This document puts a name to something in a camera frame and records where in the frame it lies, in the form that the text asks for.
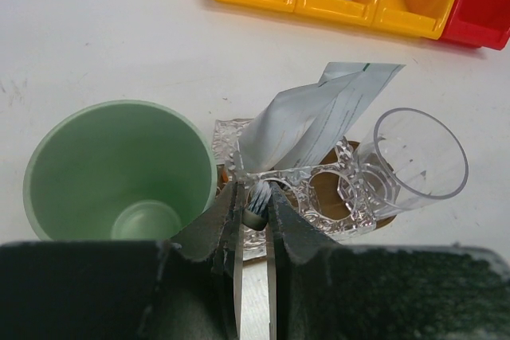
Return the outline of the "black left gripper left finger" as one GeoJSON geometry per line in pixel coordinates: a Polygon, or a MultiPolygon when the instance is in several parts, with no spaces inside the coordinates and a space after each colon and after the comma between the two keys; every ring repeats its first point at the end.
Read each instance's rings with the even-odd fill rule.
{"type": "Polygon", "coordinates": [[[4,339],[237,339],[244,186],[168,240],[1,247],[4,339]]]}

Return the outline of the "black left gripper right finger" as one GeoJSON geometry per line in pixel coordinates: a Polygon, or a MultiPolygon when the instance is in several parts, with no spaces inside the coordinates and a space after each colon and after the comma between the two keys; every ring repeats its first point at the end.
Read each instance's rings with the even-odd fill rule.
{"type": "Polygon", "coordinates": [[[506,339],[509,267],[459,246],[342,245],[277,184],[269,203],[273,339],[506,339]]]}

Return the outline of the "clear acrylic toothbrush holder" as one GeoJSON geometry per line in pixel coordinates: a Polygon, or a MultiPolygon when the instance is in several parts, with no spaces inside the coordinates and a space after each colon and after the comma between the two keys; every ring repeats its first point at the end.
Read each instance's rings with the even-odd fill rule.
{"type": "Polygon", "coordinates": [[[250,119],[218,120],[212,141],[218,173],[226,181],[243,182],[248,201],[265,198],[258,187],[261,182],[275,182],[283,187],[296,212],[333,240],[375,230],[375,213],[354,166],[353,146],[346,138],[337,142],[330,151],[332,158],[324,164],[250,174],[242,168],[238,153],[238,138],[250,123],[250,119]]]}

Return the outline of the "brown oval wooden tray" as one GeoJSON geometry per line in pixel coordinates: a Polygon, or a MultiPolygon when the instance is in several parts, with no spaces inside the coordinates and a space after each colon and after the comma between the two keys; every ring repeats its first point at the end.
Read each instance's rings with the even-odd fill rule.
{"type": "Polygon", "coordinates": [[[376,218],[355,196],[354,187],[349,184],[352,177],[344,179],[336,169],[343,166],[347,153],[358,145],[357,141],[343,140],[320,163],[322,170],[292,170],[289,176],[280,176],[274,170],[265,180],[277,183],[292,207],[327,234],[356,236],[380,229],[394,218],[376,218]]]}

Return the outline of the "green plastic cup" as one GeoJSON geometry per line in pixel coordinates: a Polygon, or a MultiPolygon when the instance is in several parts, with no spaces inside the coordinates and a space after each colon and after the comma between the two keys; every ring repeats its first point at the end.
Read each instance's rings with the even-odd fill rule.
{"type": "Polygon", "coordinates": [[[114,100],[47,133],[22,195],[41,240],[158,240],[199,217],[216,190],[212,150],[189,119],[159,104],[114,100]]]}

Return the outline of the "clear plastic cup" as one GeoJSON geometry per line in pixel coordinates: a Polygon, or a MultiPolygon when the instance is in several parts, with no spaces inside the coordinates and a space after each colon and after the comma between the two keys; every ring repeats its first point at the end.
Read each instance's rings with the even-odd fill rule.
{"type": "Polygon", "coordinates": [[[409,107],[379,117],[354,150],[353,165],[378,220],[455,197],[469,177],[465,150],[453,132],[409,107]]]}

